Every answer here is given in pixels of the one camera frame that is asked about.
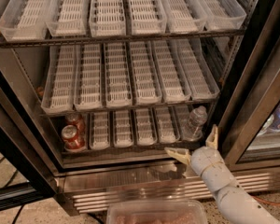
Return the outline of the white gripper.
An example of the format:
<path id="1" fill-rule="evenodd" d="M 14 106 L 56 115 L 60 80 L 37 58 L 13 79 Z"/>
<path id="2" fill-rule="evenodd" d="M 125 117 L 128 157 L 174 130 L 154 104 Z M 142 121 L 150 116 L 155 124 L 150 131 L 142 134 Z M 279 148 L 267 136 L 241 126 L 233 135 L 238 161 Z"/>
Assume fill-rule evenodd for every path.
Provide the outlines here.
<path id="1" fill-rule="evenodd" d="M 192 170 L 203 180 L 211 193 L 236 185 L 236 179 L 226 166 L 218 149 L 218 127 L 213 125 L 205 141 L 207 147 L 196 149 L 191 157 L 186 148 L 166 147 L 165 152 Z"/>

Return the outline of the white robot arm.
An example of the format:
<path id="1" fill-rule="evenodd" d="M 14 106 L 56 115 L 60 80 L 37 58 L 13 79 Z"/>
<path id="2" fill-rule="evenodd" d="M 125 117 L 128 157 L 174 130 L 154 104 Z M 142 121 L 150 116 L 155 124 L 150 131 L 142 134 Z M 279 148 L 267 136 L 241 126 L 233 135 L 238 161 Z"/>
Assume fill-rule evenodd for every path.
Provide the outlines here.
<path id="1" fill-rule="evenodd" d="M 217 150 L 218 127 L 214 125 L 205 145 L 192 154 L 185 148 L 166 147 L 165 152 L 189 166 L 207 186 L 219 212 L 232 224 L 280 224 L 237 181 Z"/>

